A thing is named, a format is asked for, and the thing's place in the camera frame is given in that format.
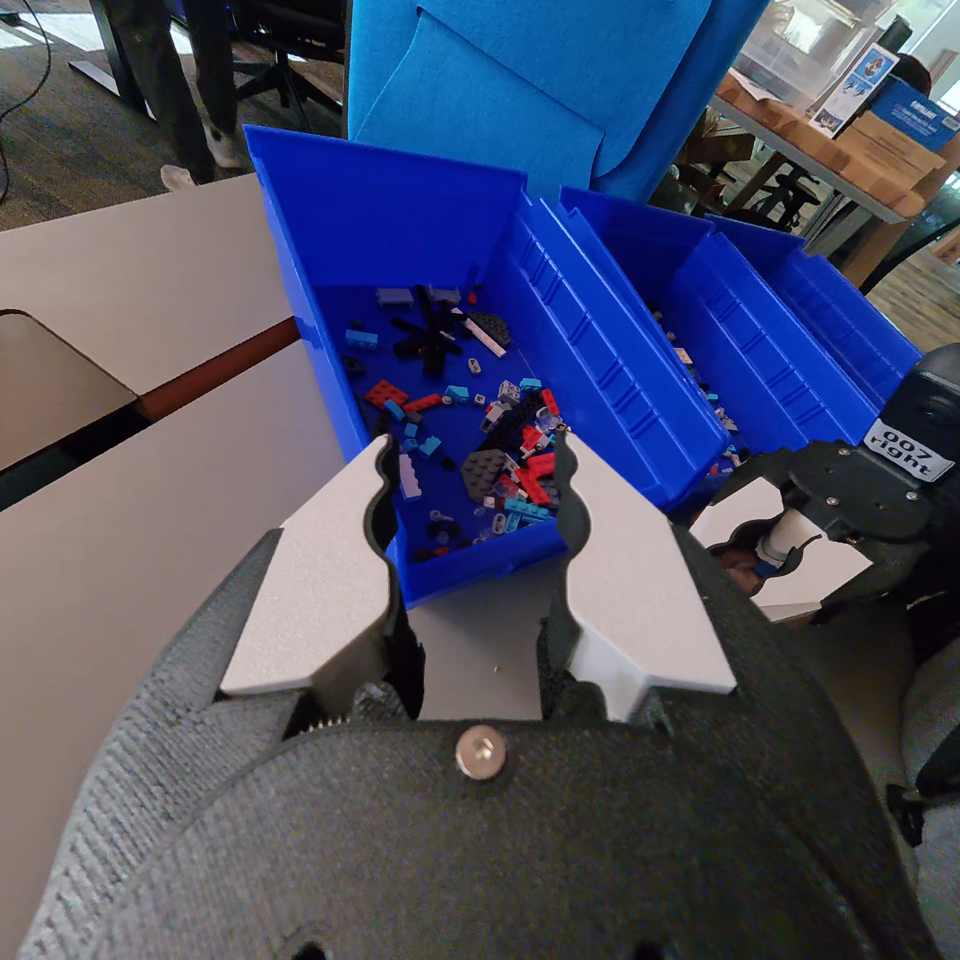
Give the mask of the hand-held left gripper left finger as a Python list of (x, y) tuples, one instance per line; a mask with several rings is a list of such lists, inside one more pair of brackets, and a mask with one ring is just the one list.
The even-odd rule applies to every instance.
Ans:
[(366, 684), (385, 682), (410, 718), (420, 716), (426, 652), (387, 557), (399, 481), (398, 445), (381, 435), (283, 522), (224, 694), (308, 689), (321, 714), (336, 718)]

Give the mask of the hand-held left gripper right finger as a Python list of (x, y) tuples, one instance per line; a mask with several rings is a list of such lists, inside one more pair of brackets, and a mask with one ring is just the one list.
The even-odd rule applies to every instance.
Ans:
[(734, 692), (671, 522), (576, 434), (555, 453), (566, 554), (536, 641), (542, 718), (636, 723), (654, 689)]

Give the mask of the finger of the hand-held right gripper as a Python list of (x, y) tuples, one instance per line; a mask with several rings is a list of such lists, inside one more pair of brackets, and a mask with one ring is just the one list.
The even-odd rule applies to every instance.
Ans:
[(764, 576), (751, 600), (773, 623), (819, 613), (826, 598), (872, 565), (811, 521), (778, 521), (755, 549)]
[(780, 488), (759, 476), (723, 492), (693, 521), (691, 536), (707, 550), (736, 547), (757, 555), (760, 540), (786, 511)]

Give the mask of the blue plastic bin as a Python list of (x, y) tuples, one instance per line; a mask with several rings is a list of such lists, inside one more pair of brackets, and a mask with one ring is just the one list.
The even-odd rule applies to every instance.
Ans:
[[(750, 454), (863, 440), (855, 432), (858, 415), (869, 413), (863, 394), (707, 219), (572, 187), (560, 190), (557, 215), (704, 402), (652, 310), (663, 314)], [(709, 460), (699, 455), (704, 465), (673, 510), (703, 506), (719, 490), (702, 484), (728, 436), (705, 404), (723, 447)]]
[(248, 126), (282, 280), (346, 459), (385, 427), (419, 494), (387, 550), (409, 606), (564, 549), (492, 532), (461, 467), (504, 382), (671, 510), (726, 447), (671, 343), (588, 234), (517, 172)]
[(706, 216), (746, 258), (867, 402), (854, 432), (862, 439), (922, 353), (801, 236), (713, 214)]

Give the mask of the pile of red black bricks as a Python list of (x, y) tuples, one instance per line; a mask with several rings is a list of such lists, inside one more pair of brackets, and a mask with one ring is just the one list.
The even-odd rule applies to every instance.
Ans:
[(395, 495), (409, 565), (553, 519), (554, 394), (482, 287), (348, 291), (335, 335), (371, 436), (398, 447)]

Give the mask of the pile of pale grey bricks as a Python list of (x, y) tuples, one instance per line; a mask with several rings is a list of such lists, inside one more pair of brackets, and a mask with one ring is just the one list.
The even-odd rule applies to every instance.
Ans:
[(677, 339), (675, 332), (668, 328), (664, 314), (654, 308), (652, 310), (652, 317), (666, 337), (674, 354), (676, 354), (680, 367), (691, 379), (704, 402), (710, 407), (714, 418), (720, 426), (726, 430), (727, 441), (726, 446), (722, 450), (722, 456), (708, 468), (707, 474), (702, 481), (702, 487), (705, 489), (719, 489), (722, 482), (728, 479), (734, 473), (735, 469), (740, 467), (742, 462), (750, 457), (751, 450), (749, 446), (744, 446), (741, 442), (739, 427), (723, 404), (723, 398), (713, 389), (709, 381), (702, 378), (689, 352)]

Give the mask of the grey desk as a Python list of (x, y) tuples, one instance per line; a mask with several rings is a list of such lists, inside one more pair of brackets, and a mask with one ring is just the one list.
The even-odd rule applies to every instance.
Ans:
[[(2, 736), (96, 747), (148, 667), (261, 536), (338, 474), (306, 346), (287, 345), (158, 425), (2, 511)], [(415, 607), (426, 648), (421, 720), (540, 719), (534, 637), (559, 589), (546, 560)], [(772, 628), (842, 704), (866, 716), (903, 692), (904, 618), (848, 609)]]

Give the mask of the person's right hand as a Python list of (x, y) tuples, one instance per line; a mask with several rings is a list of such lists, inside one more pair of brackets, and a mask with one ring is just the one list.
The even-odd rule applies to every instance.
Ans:
[(711, 551), (711, 557), (744, 594), (753, 596), (762, 588), (763, 578), (759, 573), (761, 558), (755, 549), (728, 545)]

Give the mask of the black mesh chair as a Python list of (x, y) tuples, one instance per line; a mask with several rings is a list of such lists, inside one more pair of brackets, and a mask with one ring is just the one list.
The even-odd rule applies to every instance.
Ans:
[(793, 163), (777, 172), (747, 198), (733, 218), (752, 226), (794, 233), (822, 202), (813, 190), (820, 181)]

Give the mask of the blue cardboard box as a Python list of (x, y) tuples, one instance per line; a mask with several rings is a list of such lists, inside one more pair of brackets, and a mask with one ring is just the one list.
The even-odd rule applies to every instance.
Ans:
[(901, 78), (889, 78), (869, 112), (931, 153), (939, 153), (959, 132), (953, 114)]

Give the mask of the printed leaflet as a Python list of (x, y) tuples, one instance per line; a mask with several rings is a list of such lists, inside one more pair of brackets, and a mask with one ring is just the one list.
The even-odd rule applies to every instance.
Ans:
[(899, 60), (898, 54), (871, 43), (813, 112), (808, 125), (828, 138), (836, 138)]

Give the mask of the stack of clear storage boxes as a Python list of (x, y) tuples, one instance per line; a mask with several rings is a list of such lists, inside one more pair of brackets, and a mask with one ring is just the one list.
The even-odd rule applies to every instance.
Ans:
[(827, 94), (881, 35), (893, 1), (771, 2), (731, 71), (798, 109)]

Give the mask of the blue felt bag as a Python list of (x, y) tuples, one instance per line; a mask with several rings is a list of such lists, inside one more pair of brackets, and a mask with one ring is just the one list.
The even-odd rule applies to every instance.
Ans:
[(350, 2), (346, 133), (643, 204), (768, 5)]

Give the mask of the black office chair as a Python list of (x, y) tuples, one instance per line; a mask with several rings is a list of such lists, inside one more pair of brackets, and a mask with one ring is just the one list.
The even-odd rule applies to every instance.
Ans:
[(234, 72), (247, 77), (235, 89), (237, 100), (276, 92), (282, 109), (292, 111), (309, 134), (314, 130), (306, 113), (307, 102), (343, 119), (343, 103), (300, 74), (292, 61), (299, 58), (346, 67), (349, 6), (347, 1), (227, 2), (234, 38), (270, 55), (260, 63), (234, 60)]

